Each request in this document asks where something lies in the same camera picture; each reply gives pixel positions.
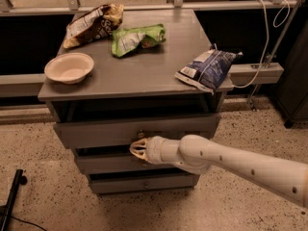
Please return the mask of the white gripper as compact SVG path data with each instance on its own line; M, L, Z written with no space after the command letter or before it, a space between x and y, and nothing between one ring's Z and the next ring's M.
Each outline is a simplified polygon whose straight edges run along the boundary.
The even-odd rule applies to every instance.
M153 138L142 138L138 141L134 141L130 145L130 152L141 160L148 161L153 165L160 165L167 162L163 157L166 147L167 139L156 136Z

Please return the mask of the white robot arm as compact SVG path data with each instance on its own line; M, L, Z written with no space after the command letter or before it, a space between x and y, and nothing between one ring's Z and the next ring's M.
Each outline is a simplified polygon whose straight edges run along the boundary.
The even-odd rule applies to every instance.
M293 203L308 206L308 165L220 145L197 135L180 140L160 136L143 138L130 152L153 165L173 165L201 175L222 167Z

